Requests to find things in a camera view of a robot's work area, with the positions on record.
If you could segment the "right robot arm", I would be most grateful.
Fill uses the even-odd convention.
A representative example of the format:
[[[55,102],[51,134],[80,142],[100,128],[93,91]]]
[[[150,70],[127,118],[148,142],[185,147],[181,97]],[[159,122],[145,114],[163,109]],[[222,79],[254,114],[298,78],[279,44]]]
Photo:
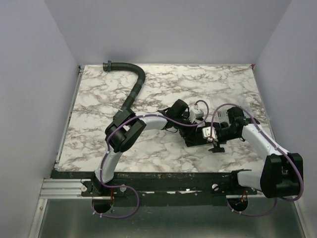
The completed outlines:
[[[229,104],[229,125],[211,122],[210,138],[215,147],[233,140],[248,141],[264,160],[262,171],[233,171],[234,181],[242,187],[261,191],[267,198],[299,200],[304,192],[303,158],[276,143],[260,123],[241,106]]]

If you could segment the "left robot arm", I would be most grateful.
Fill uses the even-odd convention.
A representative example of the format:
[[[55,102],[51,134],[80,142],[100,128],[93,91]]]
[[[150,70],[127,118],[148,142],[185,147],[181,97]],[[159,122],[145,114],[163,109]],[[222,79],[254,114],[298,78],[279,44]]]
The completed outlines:
[[[102,194],[106,189],[112,188],[107,183],[114,178],[114,170],[120,157],[134,145],[142,132],[172,127],[179,131],[191,128],[193,123],[188,117],[188,104],[180,99],[171,107],[153,114],[136,115],[130,108],[119,112],[105,130],[107,149],[92,178],[94,191]]]

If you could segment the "black folding umbrella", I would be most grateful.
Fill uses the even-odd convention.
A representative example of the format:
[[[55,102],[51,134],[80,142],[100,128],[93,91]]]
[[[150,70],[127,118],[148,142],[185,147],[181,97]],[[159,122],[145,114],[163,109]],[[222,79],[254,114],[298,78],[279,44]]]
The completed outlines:
[[[209,151],[212,151],[213,153],[225,152],[225,149],[221,147],[220,145],[226,144],[226,141],[222,143],[208,141],[206,138],[203,137],[203,127],[197,128],[197,127],[180,126],[178,131],[181,137],[184,139],[187,147],[210,144],[210,145],[213,145],[213,148],[211,148]]]

